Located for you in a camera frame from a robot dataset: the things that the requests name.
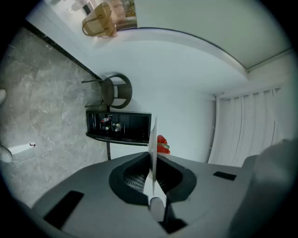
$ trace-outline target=white plastic part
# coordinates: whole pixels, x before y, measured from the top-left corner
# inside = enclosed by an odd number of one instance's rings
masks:
[[[13,147],[9,147],[8,150],[12,153],[12,154],[18,154],[21,153],[25,150],[28,150],[32,147],[35,147],[35,142],[30,142],[29,144],[25,144],[25,145],[16,145]]]
[[[157,117],[155,118],[155,125],[150,133],[148,151],[151,158],[151,167],[149,177],[153,182],[153,195],[154,195],[154,183],[156,181],[156,161],[157,161]]]

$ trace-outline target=red decoration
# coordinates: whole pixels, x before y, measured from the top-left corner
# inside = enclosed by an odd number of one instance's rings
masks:
[[[157,145],[157,153],[170,154],[170,151],[167,148],[164,148],[162,145]]]
[[[159,135],[157,137],[157,142],[162,143],[162,144],[167,144],[168,143],[167,140],[165,139],[165,137],[163,137],[162,135]]]

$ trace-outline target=white ceiling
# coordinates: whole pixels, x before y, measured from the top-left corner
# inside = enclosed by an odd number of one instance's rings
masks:
[[[291,47],[274,18],[252,0],[135,0],[138,27],[191,33],[249,68]]]
[[[196,89],[218,93],[247,81],[235,68],[201,50],[163,41],[131,41],[96,50],[95,73],[121,72],[134,88]]]

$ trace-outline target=floor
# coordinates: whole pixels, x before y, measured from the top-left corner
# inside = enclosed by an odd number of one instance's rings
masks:
[[[0,66],[0,142],[16,153],[1,163],[12,194],[32,206],[48,189],[79,169],[106,161],[106,143],[86,137],[84,105],[99,99],[93,76],[22,28]]]

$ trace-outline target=bottle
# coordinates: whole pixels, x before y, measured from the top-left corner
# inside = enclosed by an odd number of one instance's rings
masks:
[[[85,6],[86,4],[89,3],[90,0],[77,0],[71,7],[68,8],[68,11],[73,14],[75,11],[80,10]]]
[[[110,121],[110,120],[111,120],[110,117],[104,117],[104,118],[101,120],[101,122],[107,122],[107,121]]]

